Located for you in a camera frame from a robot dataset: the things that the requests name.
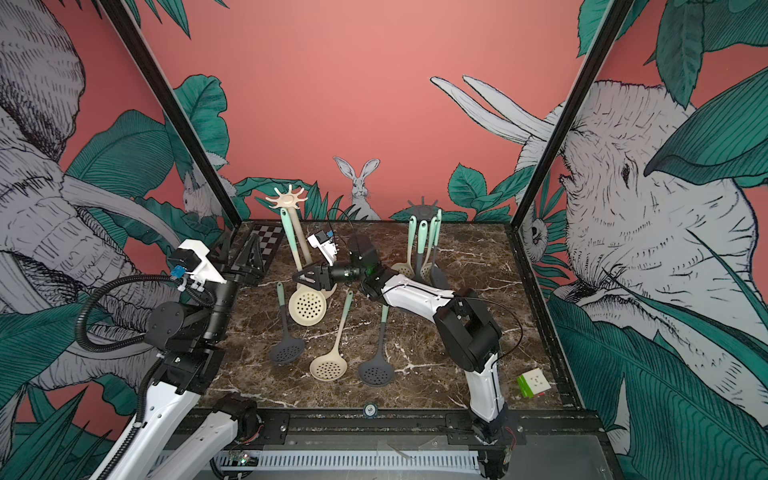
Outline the beige skimmer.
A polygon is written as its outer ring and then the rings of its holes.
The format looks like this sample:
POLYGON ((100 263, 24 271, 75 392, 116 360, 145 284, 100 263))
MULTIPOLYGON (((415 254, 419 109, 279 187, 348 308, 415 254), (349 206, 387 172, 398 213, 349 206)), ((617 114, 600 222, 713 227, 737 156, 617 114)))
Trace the beige skimmer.
POLYGON ((404 262, 398 262, 391 266, 397 273, 402 274, 408 278, 414 276, 414 269, 412 266, 412 252, 413 243, 417 230, 417 218, 412 215, 408 221, 408 234, 407 234, 407 248, 406 248, 406 260, 404 262))
POLYGON ((433 263, 430 262, 430 256, 433 252, 436 251, 437 247, 437 241, 439 236, 439 226, 440 226, 440 220, 437 216, 433 217, 430 221, 430 227, 428 231, 428 244, 427 244, 427 251, 424 257, 423 265, 420 269, 421 278, 424 283, 430 283, 431 282, 431 271, 433 263))
MULTIPOLYGON (((302 269, 302 264, 289 211, 284 207, 281 207, 279 211, 294 263, 297 270, 300 271, 302 269)), ((309 288, 304 284, 297 283, 297 289, 290 297, 288 309, 292 319, 297 324, 305 327, 313 326, 319 323, 326 314, 326 297, 320 291, 309 288)))
POLYGON ((347 371, 348 363, 339 352, 342 333, 353 302, 354 293, 346 291, 342 316, 332 349, 325 355, 315 358, 310 364, 310 374, 318 381, 331 382, 340 379, 347 371))

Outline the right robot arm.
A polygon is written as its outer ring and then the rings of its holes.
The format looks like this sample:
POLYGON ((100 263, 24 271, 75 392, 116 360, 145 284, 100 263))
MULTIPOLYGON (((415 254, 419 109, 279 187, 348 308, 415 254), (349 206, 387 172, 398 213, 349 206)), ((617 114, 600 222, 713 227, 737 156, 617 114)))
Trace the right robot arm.
POLYGON ((487 301, 470 288, 440 289, 397 272, 381 261, 366 235, 350 238, 348 262, 337 259, 332 231, 317 231, 308 244, 325 261, 304 266, 293 275, 297 283, 316 291, 357 283, 368 300, 412 313, 436 326, 448 356, 465 372, 475 437, 487 445, 496 442, 504 432, 508 408, 498 371, 502 330, 487 301))

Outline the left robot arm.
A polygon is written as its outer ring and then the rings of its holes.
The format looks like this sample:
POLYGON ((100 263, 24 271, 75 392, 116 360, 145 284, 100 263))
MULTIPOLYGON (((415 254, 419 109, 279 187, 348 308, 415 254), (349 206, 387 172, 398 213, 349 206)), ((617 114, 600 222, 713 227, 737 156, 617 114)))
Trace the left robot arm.
POLYGON ((255 401, 237 393, 219 400, 195 432, 165 461, 163 448, 217 376, 224 339, 238 290, 255 286, 265 273, 259 233, 252 230, 234 257, 230 237, 217 241, 217 253, 198 240, 185 240, 172 253, 168 275, 135 274, 94 290, 75 321, 75 340, 90 353, 109 353, 140 343, 157 349, 157 359, 139 385, 134 417, 93 472, 95 479, 191 479, 230 444, 248 445, 264 433, 255 401), (169 283, 188 292, 192 304, 157 306, 145 333, 99 344, 88 336, 88 319, 99 300, 131 283, 169 283))

